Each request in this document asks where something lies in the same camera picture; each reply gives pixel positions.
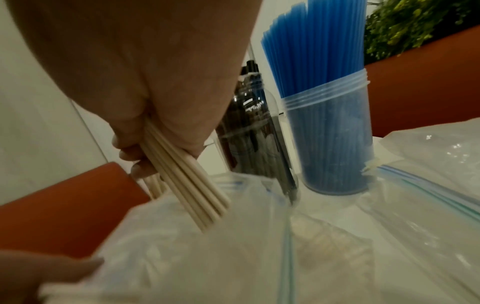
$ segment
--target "ziplock bag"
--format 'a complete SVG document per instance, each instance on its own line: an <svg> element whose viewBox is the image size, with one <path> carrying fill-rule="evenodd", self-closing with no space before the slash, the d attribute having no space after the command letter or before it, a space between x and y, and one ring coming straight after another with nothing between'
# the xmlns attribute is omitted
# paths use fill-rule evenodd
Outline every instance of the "ziplock bag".
<svg viewBox="0 0 480 304"><path fill-rule="evenodd" d="M46 286L48 303L372 302L369 242L303 215L290 221L277 181L213 180L233 204L205 234L172 195L136 207L99 249L106 263L77 286L83 296Z"/></svg>
<svg viewBox="0 0 480 304"><path fill-rule="evenodd" d="M393 132L405 158L371 166L362 209L389 239L461 303L480 302L480 120Z"/></svg>

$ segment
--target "clear plastic cup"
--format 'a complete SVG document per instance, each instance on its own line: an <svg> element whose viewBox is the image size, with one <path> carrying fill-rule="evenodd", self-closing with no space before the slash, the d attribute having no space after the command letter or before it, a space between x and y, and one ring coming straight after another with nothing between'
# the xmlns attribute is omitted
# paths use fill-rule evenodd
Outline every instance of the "clear plastic cup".
<svg viewBox="0 0 480 304"><path fill-rule="evenodd" d="M305 185L327 195L367 189L362 176L373 159L365 70L283 100Z"/></svg>

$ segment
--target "orange surface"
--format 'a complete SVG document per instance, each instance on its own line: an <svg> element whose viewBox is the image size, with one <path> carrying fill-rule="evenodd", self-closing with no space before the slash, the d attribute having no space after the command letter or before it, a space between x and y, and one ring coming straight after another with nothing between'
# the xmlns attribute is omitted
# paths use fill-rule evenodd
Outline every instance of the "orange surface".
<svg viewBox="0 0 480 304"><path fill-rule="evenodd" d="M91 255L149 196L109 163L0 206L0 249Z"/></svg>
<svg viewBox="0 0 480 304"><path fill-rule="evenodd" d="M366 69L374 136L480 116L480 26Z"/></svg>

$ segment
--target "white table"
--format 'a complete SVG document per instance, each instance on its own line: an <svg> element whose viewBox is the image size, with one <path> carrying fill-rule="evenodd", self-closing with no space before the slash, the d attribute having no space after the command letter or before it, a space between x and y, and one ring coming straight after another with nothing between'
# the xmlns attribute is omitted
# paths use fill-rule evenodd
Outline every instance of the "white table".
<svg viewBox="0 0 480 304"><path fill-rule="evenodd" d="M292 134L287 119L280 117L283 135L296 173L301 171ZM384 162L399 159L379 144L380 138L373 138L376 158ZM217 147L206 147L198 159L208 174L227 171ZM312 217L330 222L352 234L373 241L375 249L375 277L386 304L446 304L455 303L417 266L412 264L398 249L382 235L383 228L357 206L358 196L327 196L315 193L300 183L300 203L297 208Z"/></svg>

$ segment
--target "green plant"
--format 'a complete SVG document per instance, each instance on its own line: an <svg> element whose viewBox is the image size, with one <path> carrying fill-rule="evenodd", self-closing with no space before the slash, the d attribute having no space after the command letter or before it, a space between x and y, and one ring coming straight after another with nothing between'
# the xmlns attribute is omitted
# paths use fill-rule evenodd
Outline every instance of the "green plant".
<svg viewBox="0 0 480 304"><path fill-rule="evenodd" d="M478 0L384 0L366 20L365 64L478 24L478 12Z"/></svg>

